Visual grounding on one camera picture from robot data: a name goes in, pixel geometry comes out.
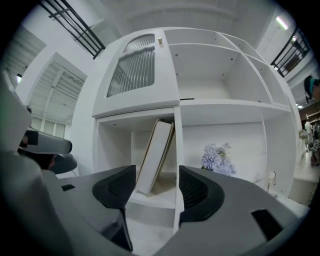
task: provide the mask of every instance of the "railing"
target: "railing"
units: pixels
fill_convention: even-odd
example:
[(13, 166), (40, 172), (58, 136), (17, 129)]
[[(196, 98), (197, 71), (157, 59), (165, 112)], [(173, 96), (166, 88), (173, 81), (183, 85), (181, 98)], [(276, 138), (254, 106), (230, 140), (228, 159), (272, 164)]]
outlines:
[(304, 33), (296, 27), (271, 65), (282, 77), (285, 77), (308, 54), (310, 49), (310, 44)]
[(49, 18), (57, 20), (93, 59), (106, 48), (66, 0), (43, 0), (39, 4), (50, 14)]

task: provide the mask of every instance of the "book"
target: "book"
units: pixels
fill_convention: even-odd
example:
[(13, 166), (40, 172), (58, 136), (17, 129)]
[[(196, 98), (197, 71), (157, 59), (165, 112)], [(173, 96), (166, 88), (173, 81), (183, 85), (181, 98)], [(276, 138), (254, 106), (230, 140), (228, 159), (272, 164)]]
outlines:
[(136, 181), (137, 191), (150, 193), (165, 162), (174, 130), (174, 123), (155, 122)]

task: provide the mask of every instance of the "white cabinet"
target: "white cabinet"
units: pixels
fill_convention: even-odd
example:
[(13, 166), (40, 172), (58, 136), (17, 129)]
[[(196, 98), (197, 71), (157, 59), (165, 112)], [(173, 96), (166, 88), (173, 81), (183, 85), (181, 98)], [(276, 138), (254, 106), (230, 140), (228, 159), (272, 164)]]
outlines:
[[(184, 210), (179, 166), (201, 168), (207, 144), (229, 143), (228, 156), (237, 178), (263, 184), (266, 172), (276, 172), (275, 189), (288, 196), (299, 127), (293, 118), (295, 102), (283, 91), (288, 85), (245, 41), (191, 28), (141, 33), (152, 34), (154, 43), (133, 41), (131, 50), (124, 52), (135, 40), (132, 37), (119, 47), (93, 110), (98, 118), (93, 140), (95, 172), (124, 165), (136, 165), (138, 172), (155, 120), (175, 122), (175, 136), (153, 190), (149, 196), (134, 191), (127, 205), (133, 252), (141, 255), (154, 253), (178, 230)], [(140, 88), (119, 89), (127, 83), (122, 77), (125, 72), (120, 71), (119, 84), (111, 84), (119, 61), (150, 48), (154, 48), (152, 85), (145, 86), (142, 78), (142, 84), (133, 83)], [(130, 62), (126, 65), (122, 67), (130, 67)], [(110, 86), (118, 93), (107, 97)]]

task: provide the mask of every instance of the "cabinet door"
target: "cabinet door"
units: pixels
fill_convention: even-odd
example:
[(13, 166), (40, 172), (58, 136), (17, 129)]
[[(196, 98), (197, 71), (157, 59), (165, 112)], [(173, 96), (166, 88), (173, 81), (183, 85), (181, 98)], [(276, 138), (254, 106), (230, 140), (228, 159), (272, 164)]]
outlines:
[(137, 33), (122, 48), (108, 67), (106, 83), (100, 85), (92, 116), (178, 105), (176, 73), (164, 31)]

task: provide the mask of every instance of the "black slot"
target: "black slot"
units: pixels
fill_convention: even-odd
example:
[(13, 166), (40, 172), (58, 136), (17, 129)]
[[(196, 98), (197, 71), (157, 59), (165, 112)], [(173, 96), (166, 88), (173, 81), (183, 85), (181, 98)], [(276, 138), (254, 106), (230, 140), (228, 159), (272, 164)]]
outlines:
[(72, 190), (75, 188), (75, 186), (71, 185), (71, 184), (67, 184), (67, 185), (63, 185), (61, 186), (63, 191), (68, 191), (68, 190)]
[(282, 227), (266, 209), (256, 210), (251, 214), (268, 241), (282, 231)]

